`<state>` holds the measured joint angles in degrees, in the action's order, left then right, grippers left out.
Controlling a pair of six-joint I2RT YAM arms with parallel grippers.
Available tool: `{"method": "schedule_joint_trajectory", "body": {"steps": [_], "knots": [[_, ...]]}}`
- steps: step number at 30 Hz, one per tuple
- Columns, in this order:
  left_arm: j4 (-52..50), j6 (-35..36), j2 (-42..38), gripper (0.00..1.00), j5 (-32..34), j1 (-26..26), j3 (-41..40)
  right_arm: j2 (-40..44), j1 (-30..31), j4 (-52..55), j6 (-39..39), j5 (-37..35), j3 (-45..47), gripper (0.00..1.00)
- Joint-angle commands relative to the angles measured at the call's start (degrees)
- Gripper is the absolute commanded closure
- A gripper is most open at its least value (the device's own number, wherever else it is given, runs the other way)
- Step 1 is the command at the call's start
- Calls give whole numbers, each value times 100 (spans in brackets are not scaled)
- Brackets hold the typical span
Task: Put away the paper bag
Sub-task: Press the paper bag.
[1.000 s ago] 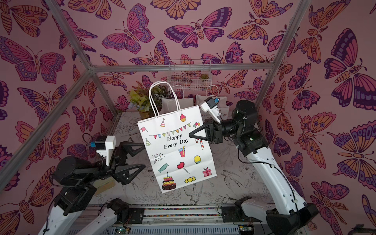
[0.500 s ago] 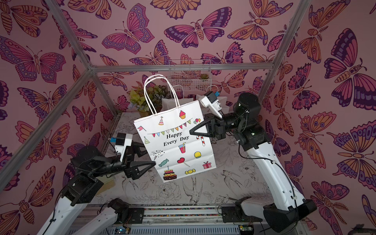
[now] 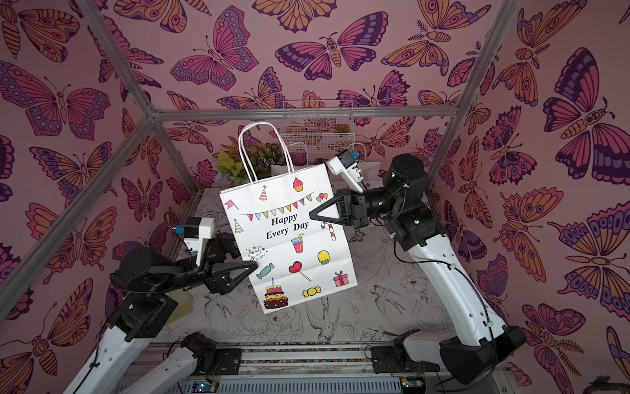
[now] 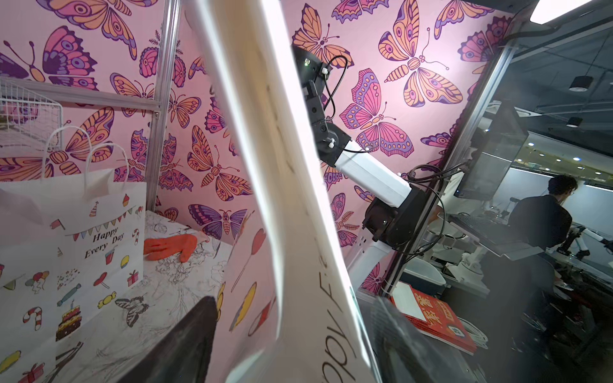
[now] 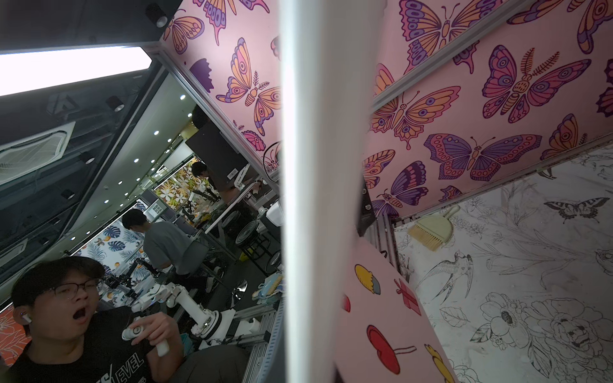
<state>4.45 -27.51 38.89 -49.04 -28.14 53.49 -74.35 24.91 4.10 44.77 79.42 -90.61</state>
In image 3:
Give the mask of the white party paper bag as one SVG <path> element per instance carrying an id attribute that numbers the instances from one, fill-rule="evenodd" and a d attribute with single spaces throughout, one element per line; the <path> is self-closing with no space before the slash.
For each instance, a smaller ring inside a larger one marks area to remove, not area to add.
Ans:
<path id="1" fill-rule="evenodd" d="M 334 196 L 326 166 L 286 163 L 285 174 L 220 193 L 242 258 L 259 265 L 249 278 L 266 314 L 358 284 L 343 227 L 309 217 Z"/>

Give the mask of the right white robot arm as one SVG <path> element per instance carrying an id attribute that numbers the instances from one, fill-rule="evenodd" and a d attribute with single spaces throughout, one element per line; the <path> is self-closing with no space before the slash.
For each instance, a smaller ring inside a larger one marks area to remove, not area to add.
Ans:
<path id="1" fill-rule="evenodd" d="M 409 254 L 405 263 L 428 277 L 454 325 L 452 338 L 431 339 L 412 331 L 398 336 L 400 359 L 445 368 L 461 391 L 487 382 L 496 367 L 523 346 L 525 336 L 492 310 L 464 271 L 426 196 L 430 180 L 421 159 L 411 154 L 394 157 L 382 187 L 376 189 L 364 186 L 359 164 L 347 150 L 328 159 L 326 166 L 347 188 L 311 210 L 310 218 L 354 229 L 381 220 L 395 250 Z"/>

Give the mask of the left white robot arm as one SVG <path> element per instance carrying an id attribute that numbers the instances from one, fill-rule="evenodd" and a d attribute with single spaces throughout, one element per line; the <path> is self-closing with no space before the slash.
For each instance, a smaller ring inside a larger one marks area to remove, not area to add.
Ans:
<path id="1" fill-rule="evenodd" d="M 105 323 L 103 336 L 67 393 L 110 393 L 136 358 L 162 331 L 176 311 L 172 292 L 204 285 L 226 295 L 259 267 L 241 259 L 234 237 L 223 233 L 203 241 L 190 257 L 171 260 L 143 247 L 128 253 L 111 275 L 125 293 Z"/>

